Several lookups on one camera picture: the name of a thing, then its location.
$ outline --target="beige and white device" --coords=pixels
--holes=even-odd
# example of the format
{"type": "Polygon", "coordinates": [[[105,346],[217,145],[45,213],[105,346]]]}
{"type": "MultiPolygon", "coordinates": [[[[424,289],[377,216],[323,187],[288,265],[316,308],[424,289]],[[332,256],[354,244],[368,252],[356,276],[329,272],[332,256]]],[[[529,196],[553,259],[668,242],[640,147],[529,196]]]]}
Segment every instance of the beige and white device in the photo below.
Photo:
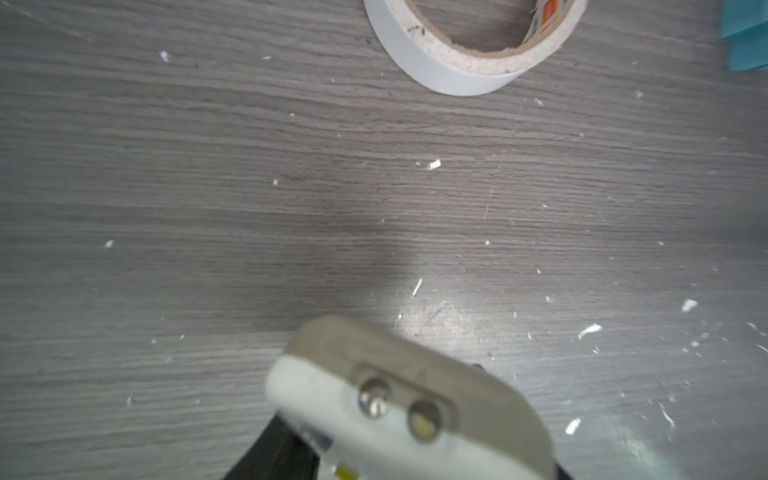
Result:
{"type": "Polygon", "coordinates": [[[342,480],[554,480],[552,441],[501,380],[367,323],[302,326],[266,396],[342,480]]]}

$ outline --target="roll of tape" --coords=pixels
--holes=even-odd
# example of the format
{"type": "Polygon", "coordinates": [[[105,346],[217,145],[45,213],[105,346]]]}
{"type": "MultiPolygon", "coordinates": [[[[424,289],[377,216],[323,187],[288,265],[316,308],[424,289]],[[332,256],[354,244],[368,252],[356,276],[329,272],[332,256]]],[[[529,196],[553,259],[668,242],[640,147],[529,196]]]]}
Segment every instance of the roll of tape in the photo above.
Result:
{"type": "Polygon", "coordinates": [[[483,52],[456,45],[413,0],[364,0],[368,19],[395,63],[418,83],[448,95],[494,91],[554,53],[574,31],[588,0],[537,0],[519,47],[483,52]]]}

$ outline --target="teal object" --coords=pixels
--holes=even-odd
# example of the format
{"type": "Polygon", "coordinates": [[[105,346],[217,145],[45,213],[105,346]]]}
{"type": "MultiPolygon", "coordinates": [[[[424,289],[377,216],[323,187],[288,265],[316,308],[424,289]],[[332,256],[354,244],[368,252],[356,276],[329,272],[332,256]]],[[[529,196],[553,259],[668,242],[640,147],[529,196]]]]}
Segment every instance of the teal object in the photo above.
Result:
{"type": "Polygon", "coordinates": [[[750,70],[768,65],[768,23],[740,31],[730,38],[728,67],[750,70]]]}
{"type": "Polygon", "coordinates": [[[720,21],[720,37],[768,22],[768,0],[726,0],[720,21]]]}

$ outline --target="round hole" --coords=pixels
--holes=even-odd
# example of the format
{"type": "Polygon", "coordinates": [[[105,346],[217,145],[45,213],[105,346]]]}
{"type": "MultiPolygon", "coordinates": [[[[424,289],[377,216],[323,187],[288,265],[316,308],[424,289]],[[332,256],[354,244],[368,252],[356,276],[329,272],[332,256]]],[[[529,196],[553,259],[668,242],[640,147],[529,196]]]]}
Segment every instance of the round hole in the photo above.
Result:
{"type": "Polygon", "coordinates": [[[366,416],[377,419],[389,411],[389,395],[389,386],[384,380],[370,379],[360,387],[357,403],[366,416]]]}
{"type": "Polygon", "coordinates": [[[434,441],[442,428],[440,410],[432,402],[419,400],[408,411],[408,428],[419,442],[434,441]]]}

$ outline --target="white tape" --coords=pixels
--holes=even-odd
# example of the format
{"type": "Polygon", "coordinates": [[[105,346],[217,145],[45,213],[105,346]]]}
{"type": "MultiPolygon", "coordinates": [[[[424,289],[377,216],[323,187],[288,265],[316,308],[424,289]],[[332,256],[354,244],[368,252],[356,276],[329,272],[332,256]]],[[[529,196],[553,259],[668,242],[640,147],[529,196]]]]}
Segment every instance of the white tape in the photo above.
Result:
{"type": "Polygon", "coordinates": [[[537,0],[519,47],[483,52],[454,44],[413,0],[364,0],[376,36],[418,83],[448,95],[494,91],[554,53],[574,31],[588,0],[537,0]]]}

